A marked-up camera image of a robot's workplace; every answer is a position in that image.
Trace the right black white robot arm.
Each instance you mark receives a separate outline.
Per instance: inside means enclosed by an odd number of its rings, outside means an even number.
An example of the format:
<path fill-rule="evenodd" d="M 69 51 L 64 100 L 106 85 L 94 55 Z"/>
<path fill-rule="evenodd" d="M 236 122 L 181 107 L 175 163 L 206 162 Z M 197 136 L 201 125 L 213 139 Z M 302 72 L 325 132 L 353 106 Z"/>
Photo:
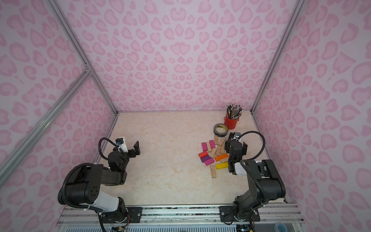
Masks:
<path fill-rule="evenodd" d="M 247 144 L 238 140 L 226 142 L 225 147 L 229 154 L 229 173 L 247 176 L 248 182 L 248 191 L 237 196 L 232 203 L 236 220 L 253 219 L 259 208 L 286 196 L 286 187 L 271 159 L 243 159 Z"/>

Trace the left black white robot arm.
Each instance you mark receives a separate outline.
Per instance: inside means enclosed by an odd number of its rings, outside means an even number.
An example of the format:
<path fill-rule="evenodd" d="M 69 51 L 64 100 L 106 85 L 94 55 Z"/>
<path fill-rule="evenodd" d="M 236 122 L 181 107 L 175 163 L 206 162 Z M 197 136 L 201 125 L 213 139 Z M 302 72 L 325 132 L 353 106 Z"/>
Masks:
<path fill-rule="evenodd" d="M 103 137 L 98 142 L 99 155 L 108 162 L 103 164 L 82 163 L 66 175 L 58 194 L 61 205 L 97 213 L 100 223 L 129 221 L 130 214 L 121 197 L 114 197 L 100 189 L 105 186 L 124 185 L 126 168 L 130 159 L 140 155 L 140 143 L 128 149 L 125 138 L 112 141 Z"/>

